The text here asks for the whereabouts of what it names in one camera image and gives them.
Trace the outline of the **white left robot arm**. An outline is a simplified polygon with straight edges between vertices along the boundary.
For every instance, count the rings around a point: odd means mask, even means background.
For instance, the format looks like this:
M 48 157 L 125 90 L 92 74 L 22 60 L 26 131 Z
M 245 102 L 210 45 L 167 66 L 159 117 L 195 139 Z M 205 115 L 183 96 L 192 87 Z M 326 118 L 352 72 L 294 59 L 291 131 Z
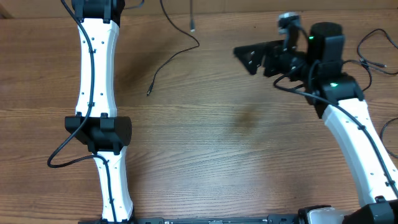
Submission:
M 132 124 L 118 116 L 114 97 L 114 55 L 124 1 L 73 1 L 80 22 L 81 81 L 75 115 L 65 128 L 93 156 L 103 197 L 100 223 L 132 223 L 134 206 L 126 175 Z

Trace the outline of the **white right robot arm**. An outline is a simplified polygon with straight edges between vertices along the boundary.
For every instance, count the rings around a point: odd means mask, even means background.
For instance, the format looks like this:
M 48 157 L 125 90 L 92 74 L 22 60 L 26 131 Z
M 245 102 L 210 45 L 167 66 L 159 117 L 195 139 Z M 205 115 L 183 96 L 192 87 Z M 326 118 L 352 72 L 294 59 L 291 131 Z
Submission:
M 297 83 L 289 92 L 304 96 L 337 140 L 353 176 L 360 208 L 346 213 L 316 205 L 268 222 L 396 223 L 397 167 L 374 129 L 362 89 L 342 71 L 342 27 L 332 22 L 312 25 L 305 35 L 306 52 L 296 49 L 303 32 L 297 19 L 282 19 L 279 31 L 285 39 L 236 47 L 233 53 L 250 74 L 264 67 L 266 77 Z

